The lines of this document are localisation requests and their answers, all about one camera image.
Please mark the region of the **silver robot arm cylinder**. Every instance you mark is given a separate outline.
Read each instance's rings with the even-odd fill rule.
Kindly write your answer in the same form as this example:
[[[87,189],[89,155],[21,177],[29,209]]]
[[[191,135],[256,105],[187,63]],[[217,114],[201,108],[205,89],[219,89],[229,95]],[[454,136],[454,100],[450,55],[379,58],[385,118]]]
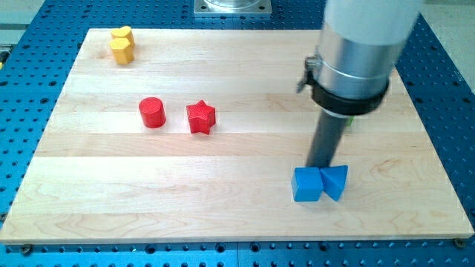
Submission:
[[[419,16],[422,0],[328,0],[313,56],[297,85],[340,116],[374,111]]]

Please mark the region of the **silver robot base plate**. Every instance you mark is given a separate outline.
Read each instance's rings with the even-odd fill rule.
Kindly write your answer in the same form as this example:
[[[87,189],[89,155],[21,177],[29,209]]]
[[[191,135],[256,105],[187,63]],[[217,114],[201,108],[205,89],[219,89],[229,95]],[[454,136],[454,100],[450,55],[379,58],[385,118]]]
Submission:
[[[194,0],[195,15],[270,14],[271,0]]]

